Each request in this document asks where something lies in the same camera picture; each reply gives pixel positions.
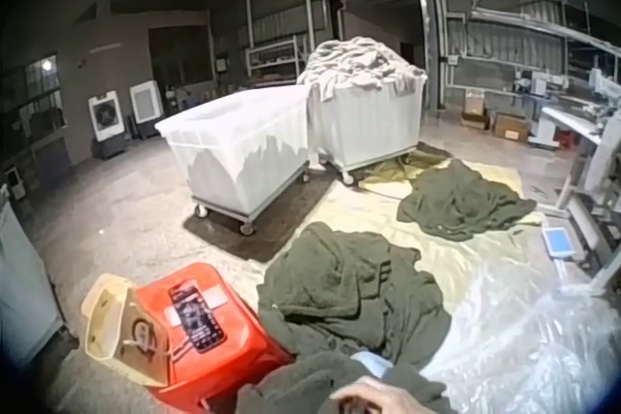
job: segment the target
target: white bin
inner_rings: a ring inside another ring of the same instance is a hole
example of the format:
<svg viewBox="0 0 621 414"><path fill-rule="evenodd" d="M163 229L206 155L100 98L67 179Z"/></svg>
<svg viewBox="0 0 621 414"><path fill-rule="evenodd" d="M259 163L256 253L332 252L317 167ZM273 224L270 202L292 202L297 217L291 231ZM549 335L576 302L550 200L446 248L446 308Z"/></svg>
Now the white bin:
<svg viewBox="0 0 621 414"><path fill-rule="evenodd" d="M314 88L309 98L312 141L320 156L343 173L408 151L418 144L422 91L427 77L415 78L411 94L398 94L393 85L381 89L335 88L322 102Z"/></svg>
<svg viewBox="0 0 621 414"><path fill-rule="evenodd" d="M197 201L251 221L308 161L307 97L302 85L252 89L155 127Z"/></svg>

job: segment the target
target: white cooler fan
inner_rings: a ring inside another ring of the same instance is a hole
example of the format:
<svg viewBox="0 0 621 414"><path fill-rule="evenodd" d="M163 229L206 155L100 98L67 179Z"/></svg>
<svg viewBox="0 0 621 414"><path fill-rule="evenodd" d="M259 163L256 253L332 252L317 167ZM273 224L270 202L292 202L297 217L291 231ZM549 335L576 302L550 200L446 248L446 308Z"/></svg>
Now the white cooler fan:
<svg viewBox="0 0 621 414"><path fill-rule="evenodd" d="M116 91L88 99L90 119L95 130L91 144L93 156L107 159L127 149L125 125Z"/></svg>
<svg viewBox="0 0 621 414"><path fill-rule="evenodd" d="M157 135L155 123L162 119L162 99L159 95L157 82L154 80L136 84L129 88L132 99L136 127L142 139Z"/></svg>

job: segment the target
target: smartphone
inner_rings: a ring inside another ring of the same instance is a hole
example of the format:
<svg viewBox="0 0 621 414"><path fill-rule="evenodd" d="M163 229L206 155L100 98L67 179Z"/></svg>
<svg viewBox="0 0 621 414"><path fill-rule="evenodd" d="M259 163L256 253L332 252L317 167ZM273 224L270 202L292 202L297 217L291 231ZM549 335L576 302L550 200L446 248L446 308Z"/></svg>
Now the smartphone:
<svg viewBox="0 0 621 414"><path fill-rule="evenodd" d="M196 281L180 283L169 290L169 295L181 326L197 352L206 353L226 339Z"/></svg>

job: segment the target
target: cardboard box on floor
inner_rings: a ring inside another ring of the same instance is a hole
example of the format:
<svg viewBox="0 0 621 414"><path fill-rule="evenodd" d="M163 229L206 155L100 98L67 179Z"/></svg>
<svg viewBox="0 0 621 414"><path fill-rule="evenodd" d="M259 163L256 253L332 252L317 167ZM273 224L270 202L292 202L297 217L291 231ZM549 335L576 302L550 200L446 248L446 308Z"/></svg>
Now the cardboard box on floor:
<svg viewBox="0 0 621 414"><path fill-rule="evenodd" d="M487 111L483 115L462 112L462 125L475 130L487 130L489 128L489 116Z"/></svg>
<svg viewBox="0 0 621 414"><path fill-rule="evenodd" d="M528 134L529 124L523 116L496 113L494 136L524 143L528 140Z"/></svg>
<svg viewBox="0 0 621 414"><path fill-rule="evenodd" d="M468 89L464 101L464 113L468 115L485 115L485 91Z"/></svg>

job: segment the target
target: warehouse floor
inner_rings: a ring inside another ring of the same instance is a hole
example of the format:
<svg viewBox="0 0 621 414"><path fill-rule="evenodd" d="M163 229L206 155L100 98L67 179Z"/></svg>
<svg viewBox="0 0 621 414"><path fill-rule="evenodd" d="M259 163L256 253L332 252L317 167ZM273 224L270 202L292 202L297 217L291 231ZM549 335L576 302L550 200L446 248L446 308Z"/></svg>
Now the warehouse floor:
<svg viewBox="0 0 621 414"><path fill-rule="evenodd" d="M473 162L516 168L524 193L553 202L569 170L571 154L552 153L499 140L453 119L424 122L421 141ZM243 238L238 224L221 216L193 217L190 193L163 140L133 146L107 161L91 161L41 206L26 225L72 328L80 335L80 305L103 272L139 284L196 261L218 267L250 303L265 263L287 243L305 217L339 185L332 173L313 173L293 185ZM161 412L147 392L91 362L82 350L63 363L50 386L51 405L67 412Z"/></svg>

